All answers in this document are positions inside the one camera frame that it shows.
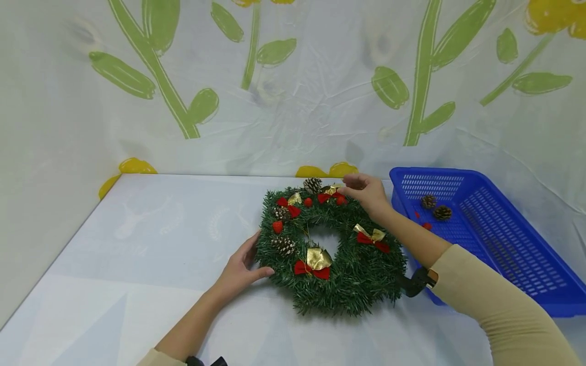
blue plastic basket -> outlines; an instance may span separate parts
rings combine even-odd
[[[434,234],[476,255],[550,316],[586,314],[586,285],[485,175],[430,167],[396,167],[389,175],[394,185],[391,203],[399,213],[430,223]],[[438,221],[431,210],[423,209],[426,194],[450,207],[452,217]],[[445,305],[427,291],[436,305]]]

hand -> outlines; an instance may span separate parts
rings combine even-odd
[[[358,200],[375,223],[381,225],[383,218],[393,212],[380,179],[366,174],[346,174],[342,181],[346,187],[338,189],[338,192]]]
[[[218,297],[222,306],[228,304],[254,282],[275,274],[275,271],[270,267],[262,267],[254,271],[250,270],[254,264],[259,234],[260,230],[238,248],[228,260],[228,264],[226,264],[220,278],[209,290],[209,292]]]

wreath center hole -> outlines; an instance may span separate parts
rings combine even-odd
[[[309,228],[309,238],[315,244],[318,244],[320,247],[328,251],[328,254],[334,259],[336,253],[338,251],[338,245],[340,238],[338,234],[324,226],[324,225],[316,225],[314,227]]]

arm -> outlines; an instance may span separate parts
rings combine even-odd
[[[459,245],[451,245],[389,205],[380,179],[347,175],[340,193],[393,234],[437,281],[433,291],[486,332],[493,362],[505,365],[580,365],[549,315],[528,295]]]
[[[269,267],[249,270],[254,263],[259,233],[245,241],[230,257],[216,283],[169,330],[139,366],[185,366],[185,360],[201,348],[221,309],[252,283],[275,273]]]

black wrist strap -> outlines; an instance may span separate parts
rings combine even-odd
[[[203,362],[199,360],[199,358],[194,356],[189,356],[187,360],[185,360],[187,366],[204,366]],[[228,366],[224,357],[220,357],[216,360],[216,362],[212,363],[210,366]]]
[[[407,297],[413,297],[419,294],[426,286],[433,288],[435,281],[429,277],[428,269],[419,267],[411,277],[411,279],[400,275],[397,278],[397,283],[405,290]]]

